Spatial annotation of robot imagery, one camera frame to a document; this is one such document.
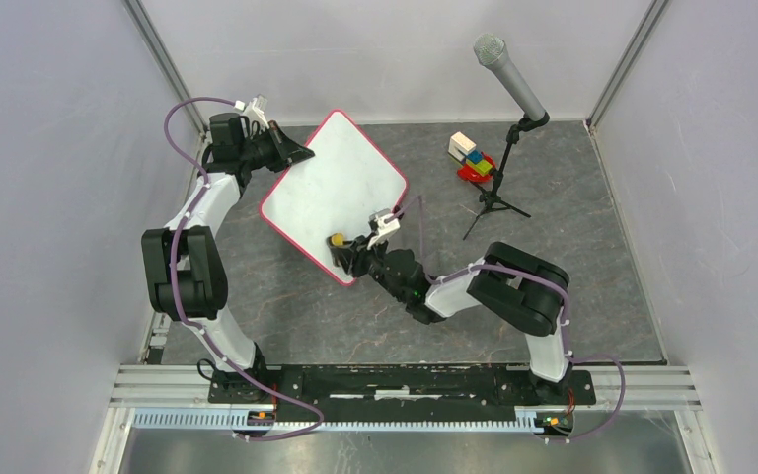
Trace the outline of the pink framed whiteboard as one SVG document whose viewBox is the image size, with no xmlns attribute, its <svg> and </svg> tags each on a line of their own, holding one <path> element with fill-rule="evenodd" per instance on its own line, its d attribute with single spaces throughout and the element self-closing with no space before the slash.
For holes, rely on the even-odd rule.
<svg viewBox="0 0 758 474">
<path fill-rule="evenodd" d="M 370 232 L 370 216 L 400 204 L 409 181 L 342 110 L 333 110 L 306 147 L 315 156 L 282 173 L 262 200 L 261 218 L 342 286 L 354 278 L 334 265 L 327 239 Z"/>
</svg>

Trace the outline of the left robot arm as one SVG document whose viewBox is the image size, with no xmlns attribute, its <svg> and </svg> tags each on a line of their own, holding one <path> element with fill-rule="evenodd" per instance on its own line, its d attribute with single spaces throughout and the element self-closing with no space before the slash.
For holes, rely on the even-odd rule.
<svg viewBox="0 0 758 474">
<path fill-rule="evenodd" d="M 212 142 L 192 196 L 165 227 L 141 238 L 148 295 L 157 312 L 191 330 L 208 350 L 211 399 L 254 403 L 269 396 L 270 376 L 259 346 L 227 306 L 228 278 L 214 235 L 254 171 L 283 172 L 315 154 L 275 121 L 223 113 L 210 118 L 209 130 Z"/>
</svg>

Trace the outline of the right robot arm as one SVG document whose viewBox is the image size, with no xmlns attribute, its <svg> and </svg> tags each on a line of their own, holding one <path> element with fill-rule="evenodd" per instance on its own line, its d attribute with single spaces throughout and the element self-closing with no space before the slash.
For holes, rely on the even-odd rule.
<svg viewBox="0 0 758 474">
<path fill-rule="evenodd" d="M 482 306 L 525 335 L 530 352 L 530 387 L 544 403 L 555 403 L 570 389 L 561 320 L 568 307 L 569 274 L 561 267 L 503 242 L 448 276 L 432 276 L 410 249 L 372 247 L 360 236 L 327 239 L 336 267 L 348 276 L 371 277 L 422 324 L 444 321 Z"/>
</svg>

